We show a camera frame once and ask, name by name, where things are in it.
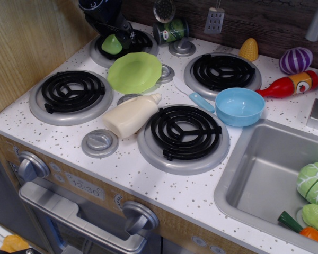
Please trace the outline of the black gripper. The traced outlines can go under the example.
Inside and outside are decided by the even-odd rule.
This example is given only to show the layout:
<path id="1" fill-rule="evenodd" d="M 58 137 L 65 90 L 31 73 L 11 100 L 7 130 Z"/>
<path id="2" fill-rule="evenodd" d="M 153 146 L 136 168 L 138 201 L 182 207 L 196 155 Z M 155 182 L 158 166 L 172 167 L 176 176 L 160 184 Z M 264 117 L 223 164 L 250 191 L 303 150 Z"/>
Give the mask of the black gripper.
<path id="1" fill-rule="evenodd" d="M 98 32 L 102 42 L 115 34 L 125 50 L 132 50 L 136 45 L 136 33 L 132 25 L 121 12 L 121 5 L 79 5 L 84 12 L 86 21 Z"/>

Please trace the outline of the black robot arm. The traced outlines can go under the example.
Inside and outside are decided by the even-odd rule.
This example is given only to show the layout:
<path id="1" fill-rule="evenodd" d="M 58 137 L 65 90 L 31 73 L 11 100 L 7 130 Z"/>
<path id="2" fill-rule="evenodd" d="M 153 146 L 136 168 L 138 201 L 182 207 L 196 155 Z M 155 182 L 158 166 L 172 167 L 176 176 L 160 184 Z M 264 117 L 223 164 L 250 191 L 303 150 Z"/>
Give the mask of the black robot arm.
<path id="1" fill-rule="evenodd" d="M 122 1 L 79 1 L 89 25 L 101 36 L 114 34 L 124 49 L 134 42 L 135 32 L 121 12 Z"/>

